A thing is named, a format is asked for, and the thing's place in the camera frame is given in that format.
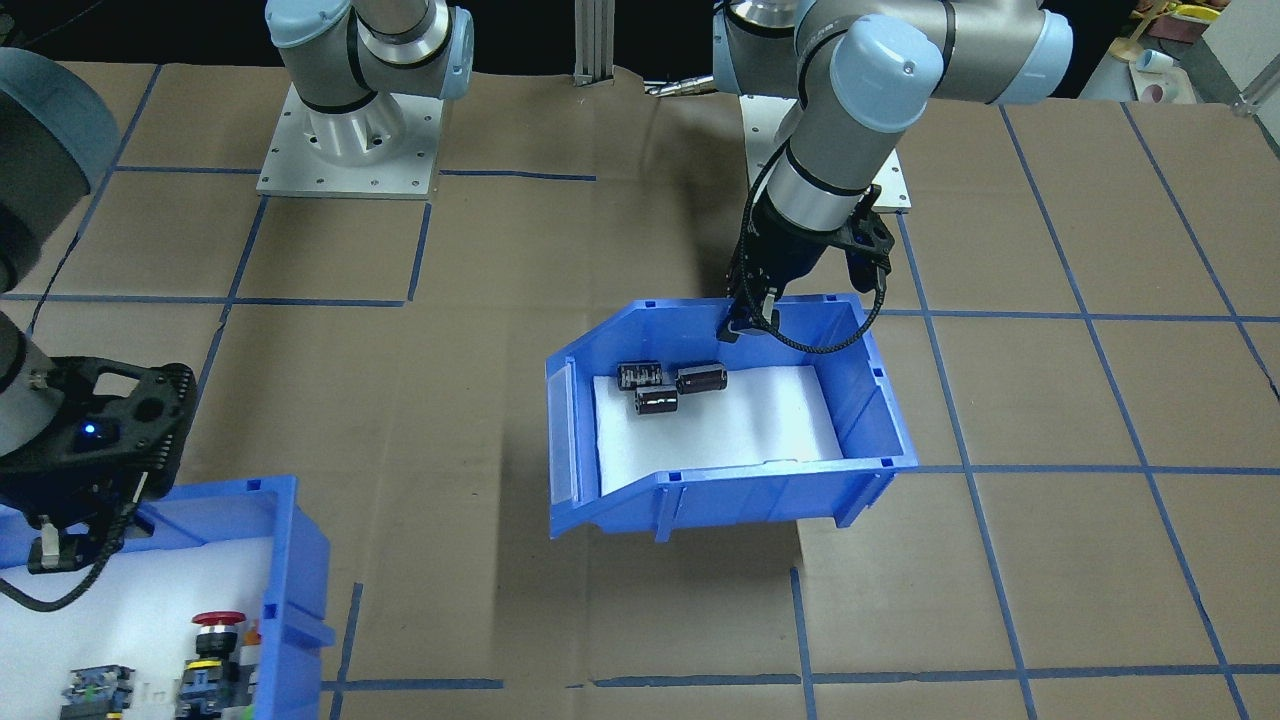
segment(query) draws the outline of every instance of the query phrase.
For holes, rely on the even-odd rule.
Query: aluminum mounting plate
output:
[[[404,142],[396,155],[380,163],[348,168],[328,163],[310,147],[303,135],[306,106],[289,86],[271,147],[257,177],[257,191],[283,197],[426,200],[435,172],[444,102],[415,95],[394,97],[404,111]]]
[[[795,105],[788,97],[767,97],[764,95],[742,95],[742,132],[746,135],[746,179],[755,182],[755,176],[768,161],[777,146],[773,136],[782,124],[782,118]],[[895,213],[911,208],[911,193],[906,191],[906,176],[897,160],[897,150],[890,152],[884,165],[876,173],[876,183],[881,186],[877,213]]]

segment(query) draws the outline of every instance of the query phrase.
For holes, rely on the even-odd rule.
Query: robotic arm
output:
[[[266,24],[307,108],[311,149],[334,165],[402,150],[393,92],[456,100],[471,83],[471,14],[444,0],[269,0]]]
[[[102,100],[33,53],[0,49],[0,292],[35,266],[40,247],[101,182],[119,142]],[[136,380],[96,392],[101,375]],[[60,601],[0,583],[32,610],[58,610],[101,573],[127,532],[150,533],[138,502],[173,487],[196,402],[186,365],[138,368],[101,357],[47,357],[0,314],[0,503],[38,537],[32,573],[93,569]],[[69,533],[83,524],[83,533]]]
[[[799,99],[780,135],[794,129],[748,199],[719,337],[768,332],[809,352],[856,342],[879,311],[893,238],[872,211],[872,181],[928,99],[1037,102],[1071,53],[1066,20],[1033,0],[737,0],[716,26],[717,87]],[[790,87],[776,67],[785,53],[796,68]],[[827,247],[845,252],[850,282],[876,302],[845,342],[799,346],[777,329],[772,305]]]

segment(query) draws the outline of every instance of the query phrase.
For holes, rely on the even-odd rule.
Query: electrolytic capacitor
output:
[[[662,384],[662,363],[618,363],[618,389],[628,391],[637,387]]]
[[[653,386],[636,388],[636,414],[654,415],[675,413],[680,406],[680,393],[676,386]]]
[[[676,370],[676,389],[682,395],[724,389],[726,387],[728,387],[728,370],[724,369],[723,363]]]

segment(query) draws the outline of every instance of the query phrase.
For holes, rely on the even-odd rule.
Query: white foam insert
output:
[[[617,378],[593,380],[602,496],[658,470],[844,457],[809,365],[733,370],[724,389],[681,395],[678,410],[654,415],[637,415]]]
[[[183,667],[196,652],[192,615],[239,610],[256,619],[270,566],[271,538],[234,539],[118,553],[87,593],[58,612],[31,612],[0,596],[0,717],[56,719],[70,670],[125,665],[137,673],[124,719],[172,719]],[[82,575],[0,570],[41,600],[61,597]]]

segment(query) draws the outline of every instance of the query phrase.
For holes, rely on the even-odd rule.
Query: blue plastic bin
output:
[[[334,641],[333,629],[324,624],[329,541],[298,510],[297,487],[297,478],[289,475],[175,487],[163,500],[138,510],[155,523],[155,536],[127,541],[120,551],[273,538],[260,621],[262,647],[253,703],[257,720],[315,720],[320,650]],[[33,537],[19,512],[0,507],[0,568],[24,566]]]
[[[591,523],[607,533],[833,518],[849,527],[897,470],[918,465],[876,341],[829,355],[791,350],[769,336],[716,340],[728,300],[643,300],[547,360],[550,442],[550,536]],[[865,318],[858,296],[782,299],[782,331],[806,345],[838,342]],[[842,460],[735,468],[671,468],[600,495],[593,378],[618,363],[667,366],[719,361],[730,370],[812,365]]]

